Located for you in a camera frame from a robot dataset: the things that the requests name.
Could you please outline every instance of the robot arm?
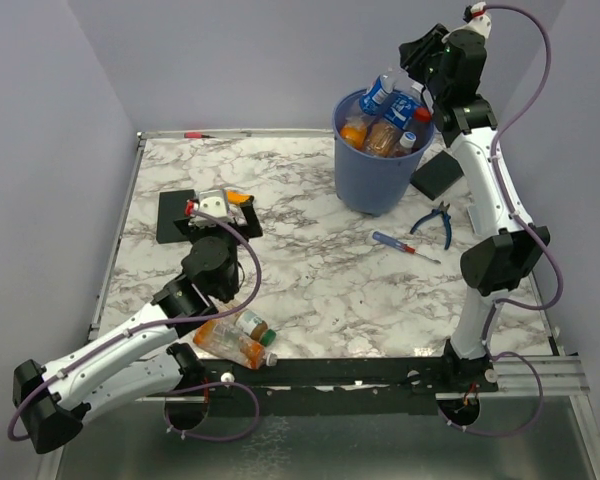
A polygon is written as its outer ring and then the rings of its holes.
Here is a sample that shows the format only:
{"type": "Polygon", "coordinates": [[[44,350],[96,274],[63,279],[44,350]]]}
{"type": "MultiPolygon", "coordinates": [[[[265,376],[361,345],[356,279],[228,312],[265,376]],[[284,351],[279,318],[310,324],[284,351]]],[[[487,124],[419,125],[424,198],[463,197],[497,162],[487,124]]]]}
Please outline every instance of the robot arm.
{"type": "MultiPolygon", "coordinates": [[[[197,208],[233,224],[248,239],[262,235],[257,218],[255,224],[253,221],[251,200],[241,204],[248,209],[247,225],[238,225],[231,218],[224,190],[200,194],[197,208]]],[[[21,410],[20,418],[36,452],[47,453],[64,445],[85,422],[123,403],[173,390],[181,382],[202,383],[204,367],[191,347],[173,343],[199,323],[169,319],[218,313],[209,296],[222,302],[233,299],[239,287],[238,242],[219,226],[196,222],[197,218],[187,219],[193,245],[182,261],[182,273],[151,302],[122,325],[63,358],[44,365],[28,360],[15,369],[14,405],[21,410]],[[170,345],[165,352],[138,360],[165,345],[170,345]],[[32,398],[31,393],[44,384],[47,387],[32,398]]]]}
{"type": "MultiPolygon", "coordinates": [[[[466,25],[451,32],[438,24],[421,39],[402,44],[400,66],[431,93],[433,120],[460,164],[475,202],[469,214],[482,241],[461,258],[467,297],[451,337],[457,357],[472,360],[486,355],[483,328],[494,301],[508,297],[518,287],[542,252],[507,210],[491,161],[500,153],[499,145],[495,146],[497,152],[491,152],[497,122],[489,102],[477,94],[487,58],[485,41],[491,31],[485,4],[467,7],[464,19],[466,25]]],[[[548,244],[547,228],[533,225],[502,158],[498,166],[515,213],[548,244]]],[[[499,313],[501,304],[496,306],[499,313]]],[[[495,323],[487,332],[487,342],[495,323]]]]}

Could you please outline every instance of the orange object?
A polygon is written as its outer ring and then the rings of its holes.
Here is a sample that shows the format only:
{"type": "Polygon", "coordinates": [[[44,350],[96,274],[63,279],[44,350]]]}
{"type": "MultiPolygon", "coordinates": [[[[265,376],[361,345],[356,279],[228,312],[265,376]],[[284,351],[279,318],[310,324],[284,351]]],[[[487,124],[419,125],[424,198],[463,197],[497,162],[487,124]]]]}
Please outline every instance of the orange object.
{"type": "Polygon", "coordinates": [[[227,190],[227,199],[229,200],[229,203],[233,205],[241,205],[249,200],[253,200],[253,197],[251,195],[244,195],[242,193],[227,190]]]}
{"type": "Polygon", "coordinates": [[[249,337],[240,339],[240,351],[249,359],[249,368],[257,370],[264,360],[265,350],[258,342],[249,337]]]}
{"type": "Polygon", "coordinates": [[[345,125],[340,130],[340,136],[356,150],[361,150],[364,145],[364,139],[367,136],[367,127],[364,125],[352,126],[345,125]]]}
{"type": "Polygon", "coordinates": [[[193,343],[220,358],[257,370],[267,361],[265,348],[246,336],[235,325],[209,320],[196,330],[193,343]]]}

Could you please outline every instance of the gray wall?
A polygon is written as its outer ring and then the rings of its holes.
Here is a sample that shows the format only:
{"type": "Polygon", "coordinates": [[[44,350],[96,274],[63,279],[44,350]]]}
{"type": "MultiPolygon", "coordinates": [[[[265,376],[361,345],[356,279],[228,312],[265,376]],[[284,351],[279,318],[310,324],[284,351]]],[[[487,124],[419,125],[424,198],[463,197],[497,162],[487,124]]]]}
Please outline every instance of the gray wall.
{"type": "MultiPolygon", "coordinates": [[[[564,0],[511,0],[548,25],[564,0]]],[[[140,130],[328,127],[334,103],[459,26],[466,0],[69,0],[140,130]]],[[[484,93],[504,107],[540,37],[499,13],[484,93]]]]}
{"type": "MultiPolygon", "coordinates": [[[[600,0],[568,0],[551,38],[554,64],[545,92],[503,139],[516,188],[565,274],[565,295],[550,310],[570,351],[580,352],[600,427],[600,0]]],[[[531,95],[544,55],[534,60],[507,107],[531,95]]],[[[555,291],[546,262],[536,269],[545,298],[555,291]]]]}
{"type": "Polygon", "coordinates": [[[36,473],[6,438],[13,368],[84,342],[134,146],[66,3],[0,0],[0,479],[36,473]]]}

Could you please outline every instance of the blue pliers handle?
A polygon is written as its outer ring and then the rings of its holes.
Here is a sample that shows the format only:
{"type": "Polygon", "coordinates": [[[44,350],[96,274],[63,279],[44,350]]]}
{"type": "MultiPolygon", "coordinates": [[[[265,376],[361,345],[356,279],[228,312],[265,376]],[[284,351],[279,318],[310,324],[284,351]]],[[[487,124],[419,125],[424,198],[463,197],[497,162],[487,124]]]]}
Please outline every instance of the blue pliers handle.
{"type": "Polygon", "coordinates": [[[444,224],[444,229],[447,232],[447,240],[444,242],[444,249],[449,250],[449,246],[451,245],[451,217],[447,213],[449,207],[450,204],[445,205],[444,202],[440,202],[438,208],[434,208],[433,210],[431,210],[431,213],[429,215],[425,215],[420,220],[418,220],[413,225],[413,227],[411,227],[409,233],[413,235],[420,225],[422,225],[425,222],[428,222],[429,220],[437,217],[438,215],[442,215],[442,223],[444,224]]]}

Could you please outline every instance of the clear plastic bottle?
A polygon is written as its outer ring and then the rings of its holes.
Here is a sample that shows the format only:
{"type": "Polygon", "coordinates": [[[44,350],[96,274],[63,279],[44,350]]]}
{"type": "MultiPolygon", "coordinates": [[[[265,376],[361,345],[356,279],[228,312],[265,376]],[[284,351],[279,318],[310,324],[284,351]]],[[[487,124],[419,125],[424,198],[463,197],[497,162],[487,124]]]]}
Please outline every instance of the clear plastic bottle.
{"type": "Polygon", "coordinates": [[[417,152],[427,143],[429,124],[431,123],[431,113],[425,107],[416,108],[413,117],[407,124],[406,131],[416,135],[416,143],[413,145],[413,151],[417,152]]]}
{"type": "Polygon", "coordinates": [[[419,107],[424,106],[422,104],[422,89],[423,88],[424,87],[422,86],[421,83],[413,82],[411,84],[411,86],[409,87],[409,89],[407,90],[407,95],[409,95],[411,98],[413,98],[418,103],[419,107]]]}
{"type": "Polygon", "coordinates": [[[408,95],[398,95],[391,108],[371,128],[364,143],[364,152],[376,157],[387,157],[417,106],[415,100],[408,95]]]}
{"type": "Polygon", "coordinates": [[[353,102],[347,112],[344,127],[340,129],[340,135],[345,142],[357,150],[362,149],[369,125],[373,123],[380,107],[393,92],[397,81],[397,73],[389,68],[375,79],[357,101],[353,102]]]}
{"type": "MultiPolygon", "coordinates": [[[[232,300],[225,304],[217,305],[217,308],[220,312],[226,312],[231,308],[237,307],[239,304],[239,302],[232,300]]],[[[243,333],[249,335],[252,340],[255,340],[265,347],[271,345],[277,335],[274,330],[269,328],[267,322],[265,322],[260,315],[252,312],[249,309],[241,310],[233,315],[223,317],[222,321],[235,325],[242,330],[243,333]]]]}
{"type": "Polygon", "coordinates": [[[209,320],[196,330],[193,343],[215,355],[236,362],[243,367],[257,370],[262,365],[273,366],[278,357],[268,353],[258,342],[222,319],[209,320]]]}
{"type": "Polygon", "coordinates": [[[416,136],[412,132],[404,132],[391,152],[390,157],[406,157],[413,152],[413,144],[416,143],[416,136]]]}

